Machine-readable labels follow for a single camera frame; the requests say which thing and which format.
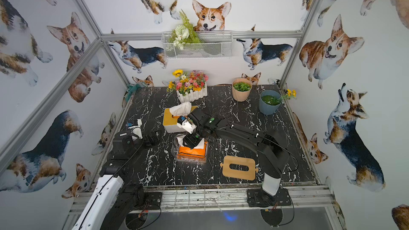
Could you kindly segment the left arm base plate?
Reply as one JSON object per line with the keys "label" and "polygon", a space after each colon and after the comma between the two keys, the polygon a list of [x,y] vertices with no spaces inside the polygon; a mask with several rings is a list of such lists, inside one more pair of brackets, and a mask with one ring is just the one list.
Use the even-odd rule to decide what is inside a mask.
{"label": "left arm base plate", "polygon": [[162,192],[121,193],[118,195],[113,208],[119,211],[146,210],[161,205]]}

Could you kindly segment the white tissue box base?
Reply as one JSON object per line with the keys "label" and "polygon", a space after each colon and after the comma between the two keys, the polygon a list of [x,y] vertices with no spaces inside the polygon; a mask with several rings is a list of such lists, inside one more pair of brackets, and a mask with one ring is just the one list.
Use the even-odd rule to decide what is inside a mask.
{"label": "white tissue box base", "polygon": [[179,123],[163,124],[165,131],[167,133],[180,133],[186,132],[186,130]]}

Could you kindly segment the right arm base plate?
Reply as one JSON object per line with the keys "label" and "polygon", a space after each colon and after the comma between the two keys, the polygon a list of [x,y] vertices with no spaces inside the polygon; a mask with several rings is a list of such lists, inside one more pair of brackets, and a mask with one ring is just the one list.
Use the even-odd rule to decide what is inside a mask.
{"label": "right arm base plate", "polygon": [[248,189],[247,203],[249,207],[277,207],[277,206],[292,206],[289,191],[286,188],[280,188],[276,195],[272,196],[263,189]]}

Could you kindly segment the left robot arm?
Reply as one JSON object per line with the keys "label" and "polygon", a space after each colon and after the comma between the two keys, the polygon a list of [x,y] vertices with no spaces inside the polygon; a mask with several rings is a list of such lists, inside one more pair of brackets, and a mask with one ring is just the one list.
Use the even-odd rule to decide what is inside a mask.
{"label": "left robot arm", "polygon": [[160,143],[161,131],[136,134],[138,130],[115,134],[112,150],[74,230],[117,230],[132,210],[146,210],[152,204],[142,184],[132,183],[132,163],[141,152]]}

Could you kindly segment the yellow tissue box lid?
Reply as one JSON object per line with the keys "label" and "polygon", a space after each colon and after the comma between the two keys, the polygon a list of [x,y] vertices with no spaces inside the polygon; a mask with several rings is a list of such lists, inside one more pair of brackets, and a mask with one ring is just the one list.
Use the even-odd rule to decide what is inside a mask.
{"label": "yellow tissue box lid", "polygon": [[179,108],[181,108],[182,110],[185,110],[185,109],[187,109],[187,107],[188,107],[188,105],[180,104],[180,105],[174,106],[172,108],[166,108],[164,110],[163,125],[165,127],[176,126],[177,125],[177,120],[179,118],[179,116],[175,115],[176,111]]}

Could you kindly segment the clear plastic tissue box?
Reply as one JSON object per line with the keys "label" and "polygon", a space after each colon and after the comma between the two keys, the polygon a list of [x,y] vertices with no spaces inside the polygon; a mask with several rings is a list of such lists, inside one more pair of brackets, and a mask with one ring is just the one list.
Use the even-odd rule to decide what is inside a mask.
{"label": "clear plastic tissue box", "polygon": [[194,149],[183,147],[177,140],[174,140],[171,153],[178,161],[204,164],[207,161],[207,147],[208,142],[206,140],[202,141]]}

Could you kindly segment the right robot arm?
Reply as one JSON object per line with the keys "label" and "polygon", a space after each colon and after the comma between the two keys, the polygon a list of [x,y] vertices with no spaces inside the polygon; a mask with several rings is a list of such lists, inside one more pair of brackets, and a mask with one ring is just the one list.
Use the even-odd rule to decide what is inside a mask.
{"label": "right robot arm", "polygon": [[257,154],[264,171],[262,189],[271,196],[277,194],[291,153],[280,145],[283,139],[276,131],[260,132],[226,118],[211,116],[199,108],[185,117],[179,117],[177,125],[188,132],[183,138],[183,144],[190,149],[197,147],[202,139],[214,135],[233,141]]}

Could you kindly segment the wooden tissue box lid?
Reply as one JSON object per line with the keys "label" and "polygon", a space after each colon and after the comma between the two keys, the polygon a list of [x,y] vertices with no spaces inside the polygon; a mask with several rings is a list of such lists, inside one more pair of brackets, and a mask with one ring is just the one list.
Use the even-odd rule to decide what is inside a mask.
{"label": "wooden tissue box lid", "polygon": [[256,174],[259,172],[253,159],[230,155],[224,157],[220,167],[223,176],[248,181],[255,180]]}

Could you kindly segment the orange tissue paper pack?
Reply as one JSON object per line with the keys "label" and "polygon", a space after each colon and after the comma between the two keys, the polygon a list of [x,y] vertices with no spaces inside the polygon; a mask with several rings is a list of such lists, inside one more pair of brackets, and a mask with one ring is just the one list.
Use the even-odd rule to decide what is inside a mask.
{"label": "orange tissue paper pack", "polygon": [[178,118],[180,116],[187,116],[190,114],[192,109],[191,102],[184,102],[179,105],[173,106],[169,109],[169,112],[173,118]]}

